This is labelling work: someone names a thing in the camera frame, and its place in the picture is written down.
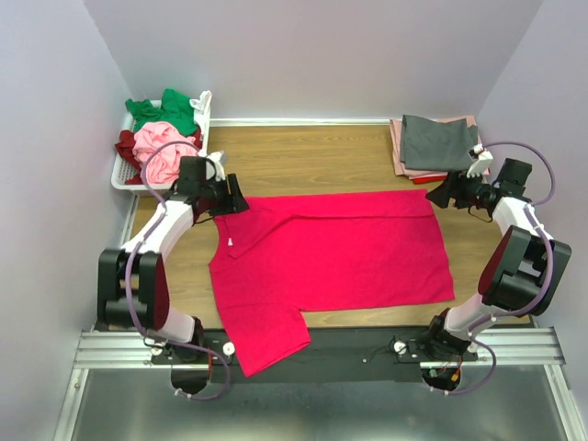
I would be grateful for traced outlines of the crimson red t shirt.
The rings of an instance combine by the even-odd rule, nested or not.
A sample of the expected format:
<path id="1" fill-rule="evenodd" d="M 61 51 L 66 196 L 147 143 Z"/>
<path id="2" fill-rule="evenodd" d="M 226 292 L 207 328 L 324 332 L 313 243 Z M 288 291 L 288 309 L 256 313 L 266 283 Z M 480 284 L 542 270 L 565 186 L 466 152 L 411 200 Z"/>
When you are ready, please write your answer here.
<path id="1" fill-rule="evenodd" d="M 455 297 L 422 189 L 250 197 L 216 218 L 209 264 L 222 325 L 246 377 L 310 344 L 303 315 Z"/>

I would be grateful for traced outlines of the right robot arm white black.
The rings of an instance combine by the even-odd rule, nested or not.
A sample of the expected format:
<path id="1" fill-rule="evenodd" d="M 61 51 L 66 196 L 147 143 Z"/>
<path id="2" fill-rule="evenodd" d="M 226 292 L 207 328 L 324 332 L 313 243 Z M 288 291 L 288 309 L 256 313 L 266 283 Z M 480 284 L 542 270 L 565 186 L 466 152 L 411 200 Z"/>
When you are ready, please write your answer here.
<path id="1" fill-rule="evenodd" d="M 571 247 L 546 232 L 524 196 L 531 171 L 531 164 L 508 158 L 491 184 L 465 171 L 450 172 L 426 195 L 439 208 L 454 200 L 458 209 L 486 210 L 503 235 L 481 273 L 477 293 L 431 321 L 422 340 L 429 357 L 461 356 L 481 331 L 507 317 L 538 316 L 551 303 Z"/>

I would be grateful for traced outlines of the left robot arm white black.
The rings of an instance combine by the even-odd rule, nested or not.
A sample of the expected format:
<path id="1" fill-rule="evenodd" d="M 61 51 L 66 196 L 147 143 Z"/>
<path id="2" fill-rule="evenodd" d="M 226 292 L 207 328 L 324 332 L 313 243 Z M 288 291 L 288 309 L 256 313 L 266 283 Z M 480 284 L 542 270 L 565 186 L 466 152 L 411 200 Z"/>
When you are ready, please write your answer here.
<path id="1" fill-rule="evenodd" d="M 185 363 L 203 353 L 221 356 L 204 346 L 201 321 L 171 305 L 164 264 L 178 240 L 204 216 L 249 209 L 235 174 L 226 174 L 223 152 L 184 156 L 179 177 L 163 193 L 142 229 L 117 249 L 104 250 L 98 259 L 97 320 L 101 324 L 135 328 L 156 342 L 172 344 Z"/>

